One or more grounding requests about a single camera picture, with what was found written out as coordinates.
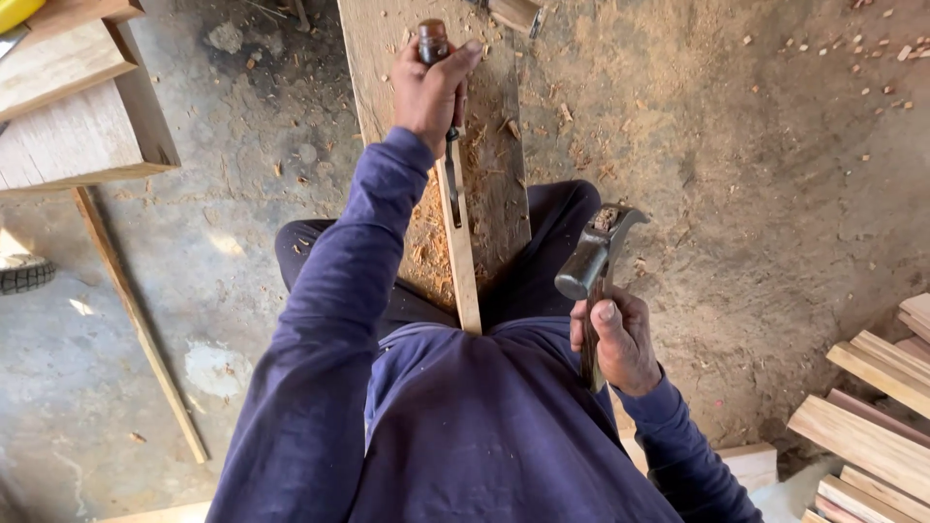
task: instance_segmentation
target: tire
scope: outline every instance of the tire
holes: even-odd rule
[[[55,272],[55,264],[41,256],[0,256],[0,296],[36,290],[55,279]]]

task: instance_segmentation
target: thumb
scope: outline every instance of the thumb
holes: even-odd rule
[[[630,333],[623,328],[623,314],[613,300],[601,300],[591,308],[591,325],[601,338],[602,348],[622,354],[633,346]]]
[[[478,66],[478,62],[481,61],[482,48],[481,42],[469,40],[464,46],[456,49],[456,52],[433,65],[427,75],[437,76],[442,83],[443,91],[452,92],[465,78],[465,75]]]

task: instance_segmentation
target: person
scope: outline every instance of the person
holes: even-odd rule
[[[532,239],[483,297],[486,335],[395,281],[481,50],[471,41],[427,69],[416,39],[402,49],[395,125],[365,148],[340,218],[279,233],[291,294],[207,521],[761,521],[656,361],[646,304],[623,289],[591,322],[648,478],[619,442],[606,387],[582,385],[589,312],[553,278],[600,207],[589,183],[527,190]]]

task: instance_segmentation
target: yellow object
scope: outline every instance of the yellow object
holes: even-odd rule
[[[31,17],[46,0],[0,0],[0,34]]]

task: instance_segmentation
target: concrete floor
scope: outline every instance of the concrete floor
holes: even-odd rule
[[[309,3],[313,34],[245,2],[143,4],[130,25],[183,168],[98,195],[213,460],[194,463],[70,197],[0,200],[0,247],[12,238],[60,266],[46,288],[0,299],[0,494],[30,521],[210,499],[284,304],[274,234],[337,216],[362,151],[335,2]],[[848,48],[859,32],[870,50],[889,36],[899,48],[926,10],[556,6],[519,65],[529,179],[585,178],[646,209],[652,228],[618,277],[650,301],[657,353],[698,425],[718,448],[804,454],[785,421],[838,376],[825,350],[863,328],[899,338],[895,304],[930,280],[930,60]],[[778,53],[789,37],[812,51]],[[914,110],[889,108],[889,82]]]

